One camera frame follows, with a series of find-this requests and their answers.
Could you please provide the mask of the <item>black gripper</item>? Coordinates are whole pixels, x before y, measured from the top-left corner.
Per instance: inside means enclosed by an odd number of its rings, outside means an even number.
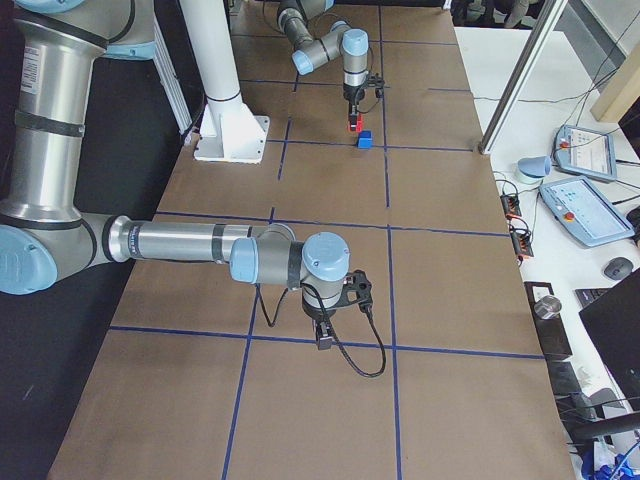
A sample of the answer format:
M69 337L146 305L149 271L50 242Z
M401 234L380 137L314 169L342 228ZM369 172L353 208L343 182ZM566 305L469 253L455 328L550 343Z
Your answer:
M318 350L329 350L334 341L333 327L327 318L331 318L337 310L335 308L315 307L302 300L302 309L304 313L314 320L315 342Z
M343 86L343 97L349 102L348 128L350 131L361 130L361 113L358 110L358 103L365 97L366 87L364 85Z

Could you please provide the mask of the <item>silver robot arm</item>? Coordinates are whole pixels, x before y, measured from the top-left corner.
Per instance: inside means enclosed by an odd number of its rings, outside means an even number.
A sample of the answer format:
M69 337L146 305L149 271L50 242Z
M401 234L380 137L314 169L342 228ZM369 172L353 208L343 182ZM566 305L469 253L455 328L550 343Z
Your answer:
M305 76L329 62L343 60L343 96L347 100L348 129L360 133L363 129L359 103L369 82L369 39L366 31L352 28L344 20L336 21L322 37L314 37L310 20L327 13L333 1L281 1L276 22L293 46L291 59L299 75Z
M348 303L349 248L336 234L298 241L283 224L136 221L74 204L94 61L150 59L150 1L19 1L25 38L8 196L1 203L1 289L26 295L107 262L226 264L233 279L302 294L316 344L338 340L330 318Z

